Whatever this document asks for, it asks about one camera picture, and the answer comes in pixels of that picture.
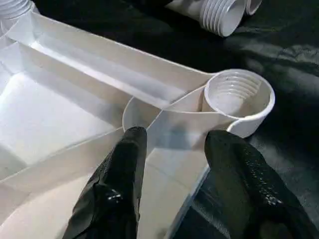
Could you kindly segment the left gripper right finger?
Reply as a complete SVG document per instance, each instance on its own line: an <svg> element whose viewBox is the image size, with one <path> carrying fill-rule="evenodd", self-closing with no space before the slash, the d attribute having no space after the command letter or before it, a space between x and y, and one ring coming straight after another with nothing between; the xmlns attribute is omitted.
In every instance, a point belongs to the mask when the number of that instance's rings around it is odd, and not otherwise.
<svg viewBox="0 0 319 239"><path fill-rule="evenodd" d="M211 130L204 152L231 238L319 237L297 197L251 144L225 130Z"/></svg>

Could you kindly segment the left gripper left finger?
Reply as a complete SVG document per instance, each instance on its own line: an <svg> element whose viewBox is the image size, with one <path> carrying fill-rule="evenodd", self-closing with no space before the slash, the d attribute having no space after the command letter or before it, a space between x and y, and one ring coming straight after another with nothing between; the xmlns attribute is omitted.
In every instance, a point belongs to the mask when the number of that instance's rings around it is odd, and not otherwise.
<svg viewBox="0 0 319 239"><path fill-rule="evenodd" d="M147 153L147 131L132 127L83 188L65 239L135 239Z"/></svg>

